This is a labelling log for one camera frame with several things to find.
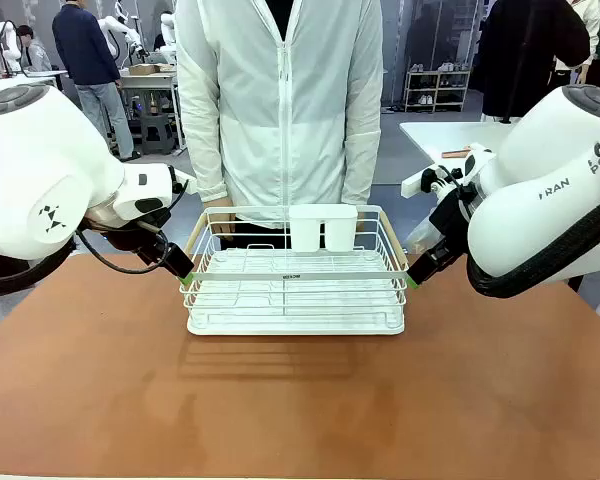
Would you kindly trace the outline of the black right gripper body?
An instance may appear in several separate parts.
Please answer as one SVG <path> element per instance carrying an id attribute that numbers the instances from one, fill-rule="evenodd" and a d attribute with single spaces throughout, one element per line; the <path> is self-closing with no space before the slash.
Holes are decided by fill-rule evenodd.
<path id="1" fill-rule="evenodd" d="M 441 238 L 427 252 L 434 256 L 467 254 L 469 219 L 462 193 L 452 191 L 446 195 L 429 216 Z"/>

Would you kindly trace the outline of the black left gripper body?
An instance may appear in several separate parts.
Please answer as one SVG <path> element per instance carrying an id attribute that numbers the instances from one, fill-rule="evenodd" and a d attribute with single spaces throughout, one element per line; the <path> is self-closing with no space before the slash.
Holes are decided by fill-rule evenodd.
<path id="1" fill-rule="evenodd" d="M 134 253 L 147 266 L 165 266 L 169 241 L 162 227 L 170 218 L 170 212 L 149 213 L 120 229 L 106 231 L 102 236 L 117 250 Z"/>

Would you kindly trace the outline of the person's right hand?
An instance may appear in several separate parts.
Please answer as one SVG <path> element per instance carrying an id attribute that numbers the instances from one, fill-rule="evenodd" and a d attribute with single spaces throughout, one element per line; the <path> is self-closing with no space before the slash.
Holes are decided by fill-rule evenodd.
<path id="1" fill-rule="evenodd" d="M 210 201 L 205 204 L 206 208 L 230 208 L 233 209 L 233 203 L 228 196 Z M 235 231 L 235 215 L 233 212 L 220 212 L 210 214 L 209 220 L 214 233 L 221 235 L 224 239 L 230 240 Z"/>

